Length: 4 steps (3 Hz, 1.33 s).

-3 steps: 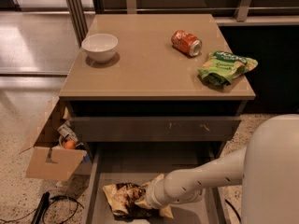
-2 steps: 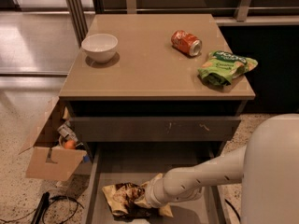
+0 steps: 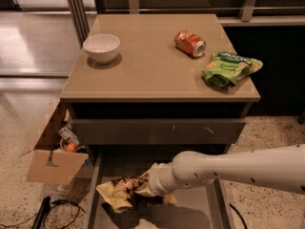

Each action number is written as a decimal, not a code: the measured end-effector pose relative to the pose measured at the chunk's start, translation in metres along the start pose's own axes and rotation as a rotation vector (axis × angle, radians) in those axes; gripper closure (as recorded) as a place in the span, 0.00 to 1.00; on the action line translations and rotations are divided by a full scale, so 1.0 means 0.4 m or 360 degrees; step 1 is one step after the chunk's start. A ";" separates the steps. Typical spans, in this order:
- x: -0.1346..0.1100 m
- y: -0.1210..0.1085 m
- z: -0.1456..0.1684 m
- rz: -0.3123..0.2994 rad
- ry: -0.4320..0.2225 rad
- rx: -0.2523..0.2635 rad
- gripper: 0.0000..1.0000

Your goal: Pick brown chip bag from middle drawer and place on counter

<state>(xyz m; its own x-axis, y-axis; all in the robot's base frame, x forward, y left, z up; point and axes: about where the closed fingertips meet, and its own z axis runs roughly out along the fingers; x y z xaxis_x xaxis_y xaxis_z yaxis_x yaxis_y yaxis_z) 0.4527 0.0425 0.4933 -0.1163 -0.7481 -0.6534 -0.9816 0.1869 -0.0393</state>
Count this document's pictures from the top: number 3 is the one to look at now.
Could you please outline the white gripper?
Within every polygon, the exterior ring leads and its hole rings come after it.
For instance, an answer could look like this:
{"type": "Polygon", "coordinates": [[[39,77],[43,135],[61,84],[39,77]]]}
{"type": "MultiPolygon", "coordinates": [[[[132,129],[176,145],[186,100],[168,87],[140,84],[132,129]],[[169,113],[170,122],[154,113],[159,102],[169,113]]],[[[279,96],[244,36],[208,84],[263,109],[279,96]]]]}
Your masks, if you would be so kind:
{"type": "Polygon", "coordinates": [[[164,197],[172,191],[166,188],[161,182],[161,173],[167,172],[169,168],[165,163],[154,163],[140,178],[148,181],[148,184],[142,184],[135,189],[135,192],[146,198],[154,198],[155,196],[164,197]]]}

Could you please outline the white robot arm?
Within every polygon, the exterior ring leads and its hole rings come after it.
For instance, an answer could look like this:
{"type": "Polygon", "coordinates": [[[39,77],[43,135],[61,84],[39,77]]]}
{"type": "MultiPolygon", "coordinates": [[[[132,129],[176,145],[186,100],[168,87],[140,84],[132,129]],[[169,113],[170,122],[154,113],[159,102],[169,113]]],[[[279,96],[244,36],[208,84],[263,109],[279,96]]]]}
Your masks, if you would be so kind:
{"type": "Polygon", "coordinates": [[[178,189],[205,185],[213,179],[302,194],[305,145],[217,156],[181,152],[169,163],[154,164],[137,192],[145,197],[164,197],[178,189]]]}

